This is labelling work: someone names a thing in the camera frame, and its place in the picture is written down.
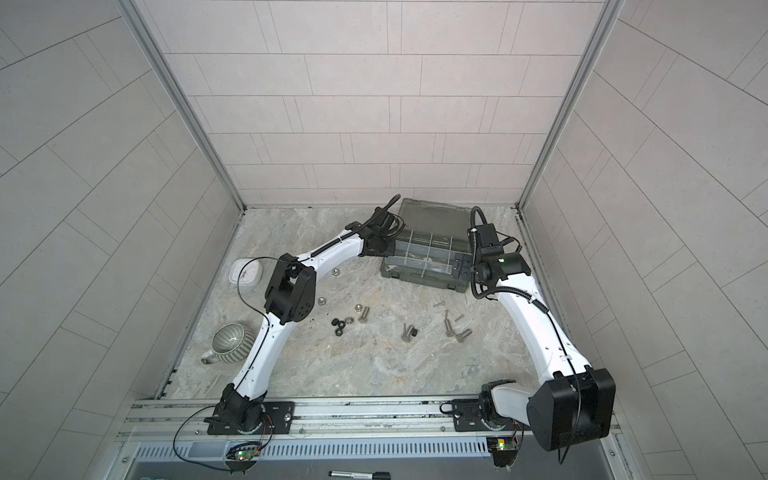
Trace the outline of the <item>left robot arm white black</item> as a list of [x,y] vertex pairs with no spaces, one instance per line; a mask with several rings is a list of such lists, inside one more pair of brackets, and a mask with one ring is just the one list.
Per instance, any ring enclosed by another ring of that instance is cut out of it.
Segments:
[[389,209],[393,196],[366,221],[351,222],[324,245],[301,255],[283,254],[265,290],[258,336],[235,379],[224,388],[212,415],[204,421],[210,434],[251,433],[262,423],[262,404],[281,352],[299,322],[315,306],[316,284],[324,275],[354,257],[387,257],[395,252],[396,236],[405,222]]

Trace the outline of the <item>thick silver hex bolt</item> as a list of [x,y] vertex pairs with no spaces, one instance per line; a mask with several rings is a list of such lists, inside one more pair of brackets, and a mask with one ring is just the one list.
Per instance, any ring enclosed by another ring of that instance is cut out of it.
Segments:
[[467,328],[460,333],[457,333],[455,339],[459,343],[463,343],[473,333],[471,328]]

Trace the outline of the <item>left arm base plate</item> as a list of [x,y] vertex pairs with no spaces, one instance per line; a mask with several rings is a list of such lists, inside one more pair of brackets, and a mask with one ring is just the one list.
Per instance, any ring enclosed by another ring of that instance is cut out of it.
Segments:
[[294,402],[266,402],[246,414],[245,427],[236,427],[217,413],[205,417],[204,422],[207,424],[208,435],[282,435],[290,432],[294,409]]

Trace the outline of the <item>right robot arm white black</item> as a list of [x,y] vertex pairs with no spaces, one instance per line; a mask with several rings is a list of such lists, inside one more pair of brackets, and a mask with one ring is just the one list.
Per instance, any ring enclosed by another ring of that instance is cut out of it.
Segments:
[[495,428],[506,420],[528,426],[538,444],[556,451],[562,462],[571,446],[609,434],[616,383],[607,369],[593,368],[569,340],[541,299],[521,250],[505,250],[515,239],[501,239],[478,206],[470,211],[467,235],[472,295],[498,301],[506,309],[538,379],[536,390],[512,380],[485,384],[479,394],[481,418]]

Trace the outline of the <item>green plastic organizer box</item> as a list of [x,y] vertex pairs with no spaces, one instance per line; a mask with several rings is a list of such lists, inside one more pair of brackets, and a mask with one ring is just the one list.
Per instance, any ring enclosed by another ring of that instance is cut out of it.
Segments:
[[455,205],[403,200],[399,216],[405,228],[395,237],[394,253],[382,260],[381,276],[465,293],[472,266],[470,212]]

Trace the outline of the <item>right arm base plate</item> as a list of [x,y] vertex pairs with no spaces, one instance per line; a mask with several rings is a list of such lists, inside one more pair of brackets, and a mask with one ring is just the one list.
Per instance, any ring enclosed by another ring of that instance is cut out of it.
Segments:
[[513,432],[530,430],[527,425],[506,417],[487,420],[483,415],[481,401],[476,397],[449,400],[442,403],[439,410],[443,415],[451,417],[456,432]]

